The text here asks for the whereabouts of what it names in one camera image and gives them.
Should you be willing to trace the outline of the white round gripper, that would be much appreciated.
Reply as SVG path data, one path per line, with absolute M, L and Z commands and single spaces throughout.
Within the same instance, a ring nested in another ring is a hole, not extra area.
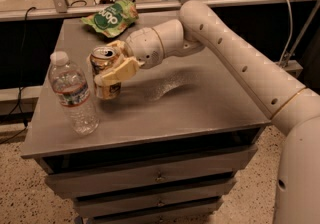
M 126 43 L 136 57 L 125 58 L 116 67 L 96 75 L 94 82 L 98 86 L 111 86 L 131 79 L 140 68 L 150 69 L 162 63 L 164 49 L 157 32 L 152 28 L 143 28 L 132 32 L 126 39 Z M 107 44 L 107 57 L 126 55 L 124 41 L 115 40 Z

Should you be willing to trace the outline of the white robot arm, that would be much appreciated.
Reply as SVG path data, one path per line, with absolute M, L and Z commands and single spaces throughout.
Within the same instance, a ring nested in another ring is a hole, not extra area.
M 201 1 L 184 3 L 177 20 L 133 32 L 113 48 L 129 55 L 94 77 L 98 86 L 130 79 L 169 56 L 208 47 L 285 136 L 273 224 L 320 224 L 320 95 L 239 37 Z

